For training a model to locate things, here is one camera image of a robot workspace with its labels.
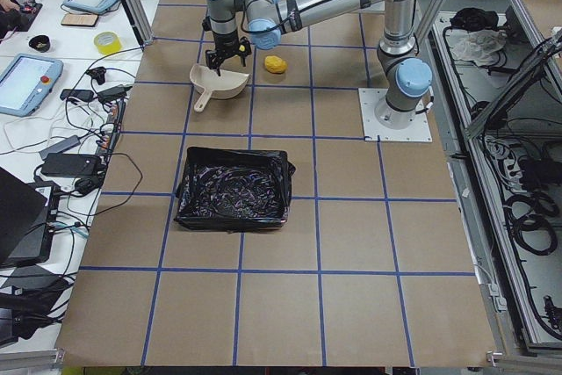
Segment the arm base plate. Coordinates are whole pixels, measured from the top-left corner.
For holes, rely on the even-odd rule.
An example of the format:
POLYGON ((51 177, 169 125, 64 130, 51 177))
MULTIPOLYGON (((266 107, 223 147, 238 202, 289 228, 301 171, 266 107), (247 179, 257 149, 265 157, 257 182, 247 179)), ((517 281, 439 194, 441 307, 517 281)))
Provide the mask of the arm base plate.
POLYGON ((430 143, 426 105, 420 98, 411 112, 396 112, 386 102, 387 89, 358 90, 365 141, 430 143))

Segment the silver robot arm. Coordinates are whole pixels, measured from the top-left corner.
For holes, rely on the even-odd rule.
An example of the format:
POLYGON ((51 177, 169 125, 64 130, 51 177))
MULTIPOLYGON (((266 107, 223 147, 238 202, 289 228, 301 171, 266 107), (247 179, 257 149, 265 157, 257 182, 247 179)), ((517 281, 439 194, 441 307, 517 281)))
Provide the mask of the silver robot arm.
POLYGON ((283 35, 298 32, 342 14, 385 5, 385 27, 378 43, 378 59, 389 87, 382 102, 384 111, 412 114, 429 90, 432 78, 418 82, 429 67, 414 58, 419 37, 414 35, 415 0, 206 0, 204 30, 213 35, 214 48, 205 53, 209 69, 238 56, 246 59, 253 47, 271 50, 283 35))

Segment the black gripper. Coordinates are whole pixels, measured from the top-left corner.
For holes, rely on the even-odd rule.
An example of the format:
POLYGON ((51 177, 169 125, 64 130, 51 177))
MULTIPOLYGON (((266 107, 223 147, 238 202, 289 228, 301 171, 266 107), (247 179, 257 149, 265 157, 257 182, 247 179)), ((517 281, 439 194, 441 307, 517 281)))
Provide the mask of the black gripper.
POLYGON ((238 32, 213 34, 214 50, 205 51, 206 66, 220 75, 220 61, 224 61, 235 55, 240 57, 241 65, 247 66, 247 58, 251 56, 251 43, 249 39, 239 39, 238 32), (240 44, 246 47, 244 52, 239 50, 240 44))

